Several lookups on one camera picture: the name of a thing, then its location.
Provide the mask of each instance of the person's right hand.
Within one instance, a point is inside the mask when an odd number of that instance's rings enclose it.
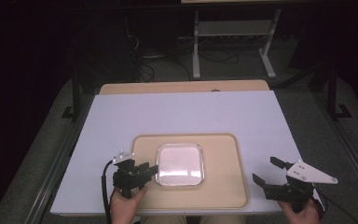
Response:
[[[309,199],[304,209],[295,213],[290,203],[278,202],[290,224],[319,224],[318,206]]]

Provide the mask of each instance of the dark background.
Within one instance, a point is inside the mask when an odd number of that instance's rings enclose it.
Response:
[[[80,79],[87,91],[104,82],[137,79],[136,58],[127,51],[124,14],[59,10],[94,6],[103,7],[106,3],[0,1],[0,200],[54,98],[75,69],[81,67]],[[191,31],[191,15],[138,13],[132,17],[132,28],[145,42],[159,43],[162,50],[174,54],[176,37],[186,32],[186,27]],[[155,21],[165,22],[156,26]],[[96,23],[101,24],[100,29],[94,28]],[[292,66],[307,69],[317,61],[328,62],[351,84],[358,97],[358,1],[286,8],[280,17],[277,37],[287,36],[300,38]]]

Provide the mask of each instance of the person's left hand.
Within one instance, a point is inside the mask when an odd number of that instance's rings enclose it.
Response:
[[[112,224],[131,224],[135,218],[138,204],[147,193],[147,187],[142,188],[130,199],[126,199],[120,194],[121,189],[117,189],[112,196],[110,203],[110,215]]]

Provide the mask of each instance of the table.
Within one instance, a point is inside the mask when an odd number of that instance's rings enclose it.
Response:
[[[284,161],[301,157],[274,92],[264,81],[242,80],[103,86],[91,106],[50,212],[62,216],[103,215],[100,179],[105,164],[121,149],[130,151],[137,136],[162,133],[236,136],[250,200],[237,209],[144,209],[138,211],[138,216],[281,211],[276,202],[265,199],[263,190],[253,183],[252,173],[271,184],[283,184],[285,171],[270,164],[269,157]],[[112,182],[108,181],[108,187],[112,190]]]

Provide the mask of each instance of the beige tray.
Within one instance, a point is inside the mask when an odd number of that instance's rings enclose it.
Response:
[[[152,181],[140,209],[233,209],[249,201],[237,140],[231,134],[141,135],[133,142],[136,165],[157,163],[167,143],[196,143],[202,148],[205,177],[197,186],[164,187]]]

